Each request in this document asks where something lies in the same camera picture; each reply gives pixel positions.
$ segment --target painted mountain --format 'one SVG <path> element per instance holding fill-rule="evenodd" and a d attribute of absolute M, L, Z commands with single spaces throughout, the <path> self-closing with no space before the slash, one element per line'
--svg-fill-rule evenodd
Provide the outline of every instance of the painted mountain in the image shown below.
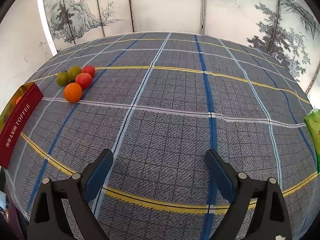
<path fill-rule="evenodd" d="M 72 42 L 72 36 L 74 39 L 81 38 L 87 31 L 100 26 L 100 20 L 95 18 L 83 0 L 79 2 L 74 0 L 43 0 L 43 3 L 53 38 L 64 38 L 65 42 Z"/>

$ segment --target blue stripe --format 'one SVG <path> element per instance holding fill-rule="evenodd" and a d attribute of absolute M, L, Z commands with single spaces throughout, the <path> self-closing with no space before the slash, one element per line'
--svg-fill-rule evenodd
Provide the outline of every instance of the blue stripe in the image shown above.
<path fill-rule="evenodd" d="M 207 71 L 206 65 L 204 63 L 204 58 L 201 53 L 201 48 L 200 44 L 198 41 L 198 37 L 195 35 L 195 40 L 196 40 L 196 45 L 197 49 L 199 52 L 199 59 L 200 59 L 200 64 L 201 64 L 201 69 L 203 72 Z M 208 80 L 208 75 L 203 73 L 202 74 L 203 81 L 204 81 L 204 88 L 205 88 L 205 95 L 207 99 L 207 106 L 208 106 L 208 111 L 210 113 L 214 113 L 214 104 L 213 104 L 213 99 L 212 99 L 212 94 L 211 94 L 211 88 L 210 88 L 210 83 Z M 210 117 L 209 118 L 209 130 L 210 130 L 210 148 L 215 149 L 218 151 L 218 145 L 217 145 L 217 124 L 216 124 L 216 119 Z M 216 203 L 216 197 L 217 197 L 217 185 L 214 183 L 214 180 L 209 174 L 208 177 L 208 196 L 207 196 L 207 205 L 215 205 Z M 201 229 L 201 234 L 199 239 L 200 240 L 208 240 L 210 237 L 210 232 L 211 232 L 211 227 L 213 224 L 214 220 L 214 214 L 208 212 L 204 215 L 204 220 L 202 224 L 202 229 Z"/>
<path fill-rule="evenodd" d="M 277 60 L 276 59 L 276 57 L 273 57 L 275 60 L 276 60 L 276 62 L 278 62 L 278 64 L 280 65 L 280 66 L 282 66 L 282 64 L 279 62 L 279 60 Z M 287 67 L 284 67 L 284 69 L 285 69 L 285 71 L 287 71 L 287 73 L 290 75 L 290 77 L 292 77 L 293 78 L 293 76 L 290 74 L 290 72 L 289 72 L 289 68 L 287 68 Z"/>
<path fill-rule="evenodd" d="M 129 47 L 127 47 L 126 49 L 129 49 L 130 47 L 132 47 L 139 39 L 137 39 L 136 41 L 134 41 Z M 122 54 L 125 53 L 125 50 L 122 51 L 109 65 L 108 67 L 110 67 L 117 59 L 119 59 Z M 98 79 L 106 72 L 107 70 L 104 69 L 98 76 L 97 78 L 94 80 L 94 82 L 92 82 L 91 86 L 89 88 L 87 88 L 86 92 L 84 93 L 83 95 L 83 98 L 86 96 L 86 94 L 89 92 L 89 90 L 93 87 L 93 85 L 98 81 Z M 67 121 L 69 120 L 70 116 L 72 115 L 72 113 L 75 111 L 76 107 L 79 105 L 79 103 L 76 103 L 75 106 L 72 108 L 72 110 L 70 111 L 70 113 L 68 114 L 67 118 L 65 119 L 65 121 L 63 122 L 62 126 L 60 127 L 56 137 L 54 138 L 53 140 L 53 143 L 51 144 L 50 146 L 50 149 L 49 149 L 49 152 L 48 152 L 48 155 L 51 155 L 56 143 L 57 143 L 57 140 L 60 136 L 60 134 L 62 133 L 62 130 L 64 128 L 64 126 L 66 125 Z M 30 196 L 30 199 L 29 199 L 29 202 L 28 202 L 28 206 L 27 206 L 27 211 L 29 210 L 31 204 L 32 204 L 32 200 L 33 198 L 35 197 L 36 195 L 36 192 L 38 191 L 38 188 L 40 186 L 40 183 L 41 183 L 41 178 L 44 174 L 44 171 L 45 171 L 45 168 L 47 167 L 47 163 L 48 163 L 48 160 L 45 160 L 44 163 L 42 164 L 42 167 L 41 167 L 41 170 L 38 174 L 38 178 L 36 180 L 36 183 L 33 187 L 33 190 L 32 190 L 32 193 L 31 193 L 31 196 Z"/>
<path fill-rule="evenodd" d="M 262 66 L 260 65 L 260 63 L 259 63 L 252 55 L 250 55 L 250 56 L 259 64 L 260 67 L 262 67 Z M 272 82 L 274 83 L 274 85 L 276 86 L 276 88 L 279 88 L 279 87 L 277 86 L 277 84 L 275 83 L 275 81 L 269 76 L 269 74 L 267 73 L 267 71 L 265 71 L 264 69 L 263 69 L 263 71 L 264 71 L 264 72 L 268 75 L 268 77 L 272 80 Z M 295 119 L 295 117 L 293 116 L 293 113 L 292 113 L 292 111 L 291 111 L 290 104 L 289 104 L 289 100 L 288 100 L 288 97 L 287 97 L 286 93 L 285 93 L 284 91 L 282 91 L 282 90 L 280 90 L 280 91 L 284 94 L 285 99 L 287 100 L 287 105 L 288 105 L 288 108 L 289 108 L 289 112 L 290 112 L 290 114 L 291 114 L 292 119 L 294 120 L 294 123 L 297 124 L 298 122 L 297 122 L 297 120 Z M 298 127 L 298 129 L 299 129 L 299 132 L 300 132 L 300 134 L 301 134 L 301 137 L 303 138 L 305 144 L 307 145 L 307 147 L 308 147 L 308 149 L 309 149 L 309 152 L 311 153 L 311 156 L 312 156 L 312 158 L 313 158 L 313 161 L 315 162 L 315 164 L 317 164 L 315 154 L 314 154 L 314 152 L 313 152 L 310 144 L 308 143 L 306 137 L 304 136 L 303 131 L 301 130 L 300 127 Z"/>
<path fill-rule="evenodd" d="M 242 70 L 246 80 L 250 80 L 248 77 L 247 72 L 241 67 L 241 65 L 239 64 L 239 62 L 236 60 L 236 58 L 232 55 L 232 53 L 230 52 L 230 50 L 222 43 L 222 41 L 220 39 L 218 39 L 220 41 L 220 43 L 224 46 L 224 48 L 229 52 L 229 54 L 231 55 L 231 57 L 234 59 L 234 61 L 236 62 L 236 64 L 238 65 L 238 67 Z M 266 107 L 264 106 L 263 102 L 261 101 L 260 97 L 258 96 L 255 88 L 253 87 L 253 85 L 249 82 L 249 86 L 255 96 L 255 98 L 257 99 L 259 105 L 261 106 L 263 112 L 265 113 L 266 117 L 268 118 L 269 122 L 268 122 L 268 127 L 269 127 L 269 133 L 270 133 L 270 138 L 271 138 L 271 142 L 273 145 L 273 149 L 274 149 L 274 154 L 275 154 L 275 159 L 276 159 L 276 165 L 277 165 L 277 173 L 278 173 L 278 180 L 279 180 L 279 186 L 280 189 L 282 189 L 282 171 L 281 171 L 281 164 L 280 164 L 280 157 L 279 157 L 279 153 L 278 153 L 278 148 L 277 148 L 277 144 L 276 144 L 276 139 L 275 139 L 275 135 L 273 134 L 273 126 L 271 125 L 270 119 L 271 119 L 271 115 L 269 114 L 268 110 L 266 109 Z"/>

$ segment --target white wall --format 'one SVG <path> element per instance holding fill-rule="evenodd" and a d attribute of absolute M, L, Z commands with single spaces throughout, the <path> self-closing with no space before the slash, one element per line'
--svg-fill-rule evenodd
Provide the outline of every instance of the white wall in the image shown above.
<path fill-rule="evenodd" d="M 308 93 L 308 98 L 310 100 L 313 108 L 320 109 L 320 75 L 318 74 L 316 80 Z"/>
<path fill-rule="evenodd" d="M 16 0 L 0 23 L 0 112 L 51 57 L 37 0 Z"/>
<path fill-rule="evenodd" d="M 201 0 L 132 0 L 137 32 L 199 33 Z"/>

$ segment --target painted tree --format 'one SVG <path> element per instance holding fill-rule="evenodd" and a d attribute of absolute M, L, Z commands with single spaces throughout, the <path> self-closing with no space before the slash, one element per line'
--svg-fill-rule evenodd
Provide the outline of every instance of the painted tree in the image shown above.
<path fill-rule="evenodd" d="M 101 15 L 105 23 L 107 23 L 108 18 L 113 17 L 115 15 L 112 5 L 113 5 L 113 1 L 112 2 L 108 1 L 107 6 L 101 9 Z"/>
<path fill-rule="evenodd" d="M 261 3 L 255 5 L 255 8 L 265 15 L 264 22 L 260 21 L 257 23 L 259 32 L 264 33 L 264 36 L 262 39 L 258 36 L 254 36 L 252 39 L 247 38 L 247 41 L 252 44 L 250 45 L 251 47 L 268 53 L 269 45 L 274 33 L 276 13 Z M 279 25 L 281 21 L 282 19 L 279 16 L 271 55 L 275 57 L 282 66 L 289 69 L 292 77 L 299 82 L 298 77 L 300 74 L 306 72 L 306 69 L 301 66 L 301 63 L 303 65 L 310 64 L 308 53 L 305 51 L 304 36 L 302 33 L 295 33 L 292 28 L 290 28 L 290 31 L 288 32 Z M 299 61 L 300 54 L 303 55 L 301 63 Z"/>
<path fill-rule="evenodd" d="M 71 35 L 71 31 L 69 28 L 69 24 L 72 25 L 71 17 L 75 15 L 74 13 L 71 13 L 69 9 L 65 9 L 64 6 L 60 3 L 58 8 L 58 14 L 57 14 L 57 20 L 58 24 L 56 26 L 57 31 L 64 31 L 65 42 L 73 42 L 73 38 Z"/>
<path fill-rule="evenodd" d="M 300 3 L 294 0 L 280 0 L 280 9 L 286 13 L 295 13 L 298 15 L 301 26 L 313 39 L 315 38 L 315 34 L 320 32 L 319 23 Z"/>

